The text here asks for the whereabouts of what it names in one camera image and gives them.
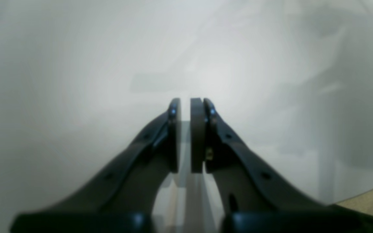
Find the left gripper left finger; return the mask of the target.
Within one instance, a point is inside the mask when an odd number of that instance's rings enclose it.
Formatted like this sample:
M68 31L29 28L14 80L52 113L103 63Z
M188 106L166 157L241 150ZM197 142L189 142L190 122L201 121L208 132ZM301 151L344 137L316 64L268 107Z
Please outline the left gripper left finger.
M12 233L155 233L152 212L168 174L178 173L181 100L148 123L87 184L46 209L18 215Z

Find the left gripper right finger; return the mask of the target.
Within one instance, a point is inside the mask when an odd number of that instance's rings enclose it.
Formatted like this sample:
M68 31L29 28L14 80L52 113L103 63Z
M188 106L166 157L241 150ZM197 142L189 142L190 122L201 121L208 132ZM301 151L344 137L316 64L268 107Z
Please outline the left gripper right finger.
M373 216L323 205L256 155L210 99L190 100L191 172L212 174L222 233L373 233Z

